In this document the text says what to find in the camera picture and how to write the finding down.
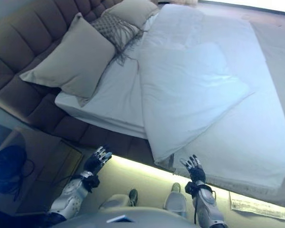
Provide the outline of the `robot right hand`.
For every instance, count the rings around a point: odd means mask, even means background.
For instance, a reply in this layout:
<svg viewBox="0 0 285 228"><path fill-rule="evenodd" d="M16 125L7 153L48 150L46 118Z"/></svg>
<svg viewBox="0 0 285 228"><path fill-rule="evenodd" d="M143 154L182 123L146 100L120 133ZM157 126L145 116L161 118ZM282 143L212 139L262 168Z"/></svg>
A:
<svg viewBox="0 0 285 228"><path fill-rule="evenodd" d="M201 181L206 182L206 174L203 170L200 160L194 154L189 157L188 160L180 159L180 163L187 169L189 172L190 178L193 183Z"/></svg>

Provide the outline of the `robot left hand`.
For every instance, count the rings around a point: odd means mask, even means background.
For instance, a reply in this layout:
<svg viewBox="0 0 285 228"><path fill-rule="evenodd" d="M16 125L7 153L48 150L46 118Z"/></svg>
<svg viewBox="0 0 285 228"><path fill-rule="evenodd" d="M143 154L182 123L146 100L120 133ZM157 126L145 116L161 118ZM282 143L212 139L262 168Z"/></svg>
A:
<svg viewBox="0 0 285 228"><path fill-rule="evenodd" d="M102 167L112 157L112 152L107 146L100 146L94 153L86 160L84 164L84 171L88 171L96 175Z"/></svg>

